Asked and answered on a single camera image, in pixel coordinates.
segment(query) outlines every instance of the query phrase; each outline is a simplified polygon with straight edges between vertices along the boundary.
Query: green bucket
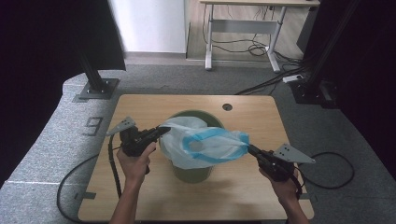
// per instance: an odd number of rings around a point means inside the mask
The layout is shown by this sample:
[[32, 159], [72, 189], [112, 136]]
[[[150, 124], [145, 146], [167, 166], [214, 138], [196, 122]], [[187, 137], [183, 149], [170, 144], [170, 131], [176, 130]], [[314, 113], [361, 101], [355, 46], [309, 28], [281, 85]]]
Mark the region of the green bucket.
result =
[[[181, 111], [173, 116], [171, 118], [176, 118], [176, 117], [196, 117], [198, 119], [203, 120], [204, 122], [207, 123], [208, 127], [219, 127], [219, 128], [224, 128], [220, 120], [218, 120], [215, 116], [202, 111], [202, 110], [185, 110]], [[164, 145], [161, 142], [160, 139], [160, 147], [164, 148]], [[210, 176], [210, 172], [212, 171], [213, 166], [206, 167], [206, 168], [198, 168], [198, 169], [181, 169], [173, 165], [173, 170], [175, 173], [175, 176], [179, 179], [182, 180], [186, 183], [199, 183], [204, 180], [206, 180]]]

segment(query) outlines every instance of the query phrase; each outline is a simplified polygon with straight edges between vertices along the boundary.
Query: white desk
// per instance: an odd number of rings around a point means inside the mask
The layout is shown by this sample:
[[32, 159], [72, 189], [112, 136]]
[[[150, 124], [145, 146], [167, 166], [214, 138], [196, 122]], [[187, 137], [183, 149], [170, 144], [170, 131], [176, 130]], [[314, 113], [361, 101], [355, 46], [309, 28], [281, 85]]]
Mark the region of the white desk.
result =
[[[207, 27], [207, 44], [205, 56], [205, 69], [212, 69], [212, 33], [242, 33], [242, 34], [268, 34], [273, 35], [270, 45], [265, 47], [268, 58], [274, 72], [280, 72], [274, 54], [277, 37], [285, 18], [287, 7], [318, 7], [319, 0], [200, 0], [202, 4], [210, 5], [209, 21]], [[236, 6], [274, 6], [282, 7], [277, 21], [237, 21], [237, 20], [215, 20], [213, 18], [213, 8], [215, 5], [236, 5]]]

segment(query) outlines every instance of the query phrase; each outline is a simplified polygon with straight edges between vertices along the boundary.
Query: gray floor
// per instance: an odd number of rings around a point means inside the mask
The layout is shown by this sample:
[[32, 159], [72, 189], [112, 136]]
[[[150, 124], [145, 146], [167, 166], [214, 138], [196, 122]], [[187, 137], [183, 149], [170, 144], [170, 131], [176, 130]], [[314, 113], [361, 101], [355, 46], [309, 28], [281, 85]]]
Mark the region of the gray floor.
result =
[[[275, 75], [267, 63], [216, 63], [213, 71], [206, 72], [202, 61], [169, 55], [143, 55], [126, 62], [127, 72], [101, 71], [102, 77], [120, 79], [110, 100], [74, 103], [87, 79], [79, 75], [64, 83], [64, 95], [45, 130], [0, 190], [1, 223], [72, 223], [56, 206], [57, 190], [70, 170], [100, 150], [120, 95], [235, 94]], [[271, 89], [254, 94], [267, 94]], [[355, 178], [341, 189], [320, 189], [306, 183], [315, 210], [311, 223], [394, 223], [396, 183], [342, 112], [297, 105], [284, 83], [276, 86], [273, 97], [293, 146], [307, 155], [338, 152], [355, 167]], [[92, 117], [103, 118], [103, 122], [95, 136], [86, 136], [83, 133], [93, 132], [86, 127]], [[94, 160], [88, 162], [64, 185], [61, 203], [70, 217], [76, 218], [93, 166]], [[318, 158], [317, 164], [302, 169], [323, 185], [333, 186], [350, 176], [347, 164], [334, 156]]]
[[[281, 7], [275, 7], [274, 10], [270, 10], [269, 7], [220, 5], [214, 7], [213, 15], [218, 20], [276, 21], [279, 19], [280, 9]], [[307, 7], [288, 7], [279, 38], [276, 42], [276, 51], [291, 58], [303, 58], [303, 53], [297, 47], [296, 43], [308, 15], [308, 9]], [[202, 60], [205, 58], [209, 10], [210, 6], [207, 6], [205, 9], [204, 4], [200, 4], [198, 1], [190, 1], [190, 32], [187, 51], [187, 57], [189, 59]], [[252, 45], [251, 41], [219, 42], [251, 40], [253, 36], [255, 35], [213, 33], [212, 40], [215, 41], [213, 46], [219, 46], [230, 51], [244, 51]], [[269, 45], [270, 36], [258, 34], [254, 40], [264, 45]], [[253, 50], [252, 52], [255, 54], [262, 53], [259, 50]], [[249, 52], [230, 53], [216, 47], [213, 48], [212, 55], [214, 60], [222, 61], [269, 62], [268, 57], [265, 55], [254, 56]]]

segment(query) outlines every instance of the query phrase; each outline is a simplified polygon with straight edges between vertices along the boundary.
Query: blue plastic bag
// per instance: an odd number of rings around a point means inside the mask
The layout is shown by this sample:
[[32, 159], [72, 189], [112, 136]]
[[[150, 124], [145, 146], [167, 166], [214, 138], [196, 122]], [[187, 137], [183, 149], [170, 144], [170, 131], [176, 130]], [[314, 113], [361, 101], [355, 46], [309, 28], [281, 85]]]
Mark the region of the blue plastic bag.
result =
[[160, 139], [161, 150], [181, 169], [206, 168], [248, 153], [246, 133], [207, 127], [196, 117], [168, 119], [161, 126], [172, 128]]

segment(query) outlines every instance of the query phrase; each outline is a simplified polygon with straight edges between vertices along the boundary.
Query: wire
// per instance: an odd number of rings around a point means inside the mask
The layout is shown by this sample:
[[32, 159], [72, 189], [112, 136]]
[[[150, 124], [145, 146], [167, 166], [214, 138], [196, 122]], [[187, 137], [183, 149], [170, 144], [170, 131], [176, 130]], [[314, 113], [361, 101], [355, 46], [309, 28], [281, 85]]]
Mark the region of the wire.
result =
[[58, 188], [58, 192], [56, 193], [56, 206], [58, 207], [59, 212], [61, 213], [61, 215], [66, 218], [69, 221], [72, 222], [76, 222], [76, 223], [97, 223], [97, 222], [86, 222], [86, 221], [81, 221], [78, 219], [74, 219], [72, 217], [70, 217], [69, 215], [66, 214], [66, 212], [62, 209], [61, 207], [61, 192], [62, 192], [62, 188], [64, 187], [64, 182], [66, 181], [66, 179], [73, 174], [80, 166], [82, 166], [83, 164], [85, 164], [86, 162], [93, 160], [94, 158], [98, 157], [99, 154], [96, 154], [94, 156], [89, 157], [87, 160], [83, 161], [82, 163], [80, 163], [79, 165], [77, 165], [75, 168], [73, 168], [69, 173], [67, 173], [67, 175], [64, 177], [64, 179], [62, 179], [61, 183], [59, 184], [59, 188]]
[[113, 175], [114, 175], [114, 182], [116, 183], [117, 194], [120, 197], [122, 194], [122, 191], [121, 191], [119, 173], [117, 172], [116, 163], [114, 162], [113, 138], [114, 138], [114, 134], [111, 135], [110, 139], [108, 140], [108, 148], [107, 148], [108, 149], [108, 161], [110, 162], [111, 171], [113, 172]]
[[272, 93], [273, 93], [274, 90], [276, 89], [277, 83], [274, 85], [274, 87], [273, 87], [272, 90], [268, 93], [268, 95], [272, 95]]
[[263, 7], [257, 7], [258, 8], [258, 10], [257, 10], [257, 12], [256, 12], [256, 14], [254, 14], [254, 17], [253, 17], [253, 20], [257, 20], [257, 18], [259, 17], [259, 15], [260, 15], [260, 13], [262, 12], [262, 8]]
[[294, 169], [297, 169], [300, 172], [301, 179], [303, 180], [303, 184], [301, 185], [301, 187], [305, 186], [305, 175], [303, 171], [301, 171], [297, 166], [294, 166]]
[[300, 200], [301, 195], [303, 194], [303, 186], [298, 181], [297, 177], [294, 174], [290, 174], [290, 179], [293, 181], [294, 185], [297, 188], [296, 197], [297, 200]]
[[228, 12], [228, 15], [231, 17], [231, 19], [233, 19], [233, 16], [230, 14], [230, 6], [229, 5], [227, 5], [227, 12]]
[[244, 94], [244, 93], [245, 93], [245, 94], [251, 94], [252, 91], [255, 91], [255, 90], [259, 89], [259, 88], [263, 88], [263, 87], [266, 87], [266, 86], [274, 85], [274, 84], [280, 82], [280, 81], [282, 80], [283, 77], [287, 77], [287, 76], [290, 76], [290, 75], [294, 75], [294, 74], [303, 72], [304, 70], [305, 70], [305, 68], [299, 67], [299, 68], [296, 68], [296, 69], [291, 69], [291, 70], [289, 70], [289, 71], [285, 71], [285, 72], [283, 72], [283, 73], [277, 75], [276, 77], [273, 77], [273, 78], [271, 78], [271, 79], [269, 79], [269, 80], [267, 80], [267, 81], [264, 81], [263, 83], [261, 83], [261, 84], [259, 84], [259, 85], [256, 85], [256, 86], [254, 86], [254, 87], [245, 89], [245, 90], [243, 90], [243, 91], [239, 91], [239, 92], [236, 93], [235, 95], [241, 95], [241, 94]]
[[273, 11], [273, 15], [271, 16], [271, 21], [274, 20], [275, 7], [272, 8], [272, 11]]
[[[204, 37], [205, 43], [207, 44], [207, 41], [206, 41], [206, 38], [205, 38], [205, 17], [206, 17], [206, 7], [207, 7], [207, 5], [205, 5], [205, 10], [204, 10], [204, 18], [203, 18], [203, 24], [202, 24], [202, 35], [203, 35], [203, 37]], [[253, 45], [254, 45], [254, 44], [258, 44], [258, 45], [261, 45], [261, 46], [265, 46], [265, 47], [266, 47], [266, 45], [264, 45], [263, 43], [254, 40], [254, 38], [255, 38], [255, 37], [253, 37], [253, 39], [239, 39], [239, 40], [230, 40], [230, 41], [217, 41], [217, 40], [211, 39], [211, 41], [214, 42], [214, 43], [218, 43], [218, 44], [231, 44], [231, 43], [237, 43], [237, 42], [250, 42], [250, 41], [251, 41], [251, 42], [253, 42]], [[252, 46], [250, 46], [250, 47], [249, 47], [248, 49], [246, 49], [246, 50], [229, 50], [229, 49], [225, 49], [225, 48], [223, 48], [223, 47], [217, 46], [217, 45], [212, 45], [212, 48], [222, 49], [222, 50], [224, 50], [224, 51], [231, 52], [231, 53], [245, 53], [245, 52], [250, 52], [252, 55], [255, 55], [254, 53], [251, 52]]]
[[[251, 40], [252, 45], [250, 45], [247, 49], [248, 49], [248, 51], [250, 52], [250, 54], [253, 55], [253, 56], [262, 56], [262, 55], [265, 55], [265, 54], [267, 53], [267, 50], [265, 49], [265, 47], [267, 47], [267, 46], [264, 45], [264, 44], [261, 43], [261, 42], [255, 41], [254, 39], [256, 38], [256, 36], [257, 36], [257, 34], [255, 34], [255, 35], [253, 36], [253, 39]], [[253, 50], [255, 50], [255, 49], [261, 50], [262, 53], [261, 53], [261, 54], [253, 53]]]
[[352, 163], [346, 157], [344, 157], [341, 154], [338, 154], [336, 152], [321, 152], [321, 153], [318, 153], [318, 154], [315, 154], [315, 155], [311, 156], [311, 158], [314, 159], [314, 158], [316, 158], [318, 156], [322, 156], [322, 155], [326, 155], [326, 154], [332, 154], [332, 155], [338, 156], [338, 157], [342, 158], [344, 161], [346, 161], [346, 163], [349, 165], [349, 167], [351, 169], [351, 172], [352, 172], [352, 174], [350, 175], [349, 179], [347, 181], [345, 181], [344, 183], [340, 184], [340, 185], [324, 186], [324, 185], [320, 185], [320, 184], [314, 182], [313, 180], [307, 178], [304, 175], [302, 175], [302, 178], [304, 180], [306, 180], [306, 182], [309, 182], [310, 184], [315, 185], [315, 186], [317, 186], [319, 188], [322, 188], [322, 189], [340, 189], [340, 188], [346, 186], [347, 184], [349, 184], [353, 180], [353, 178], [355, 177], [355, 168], [353, 167]]

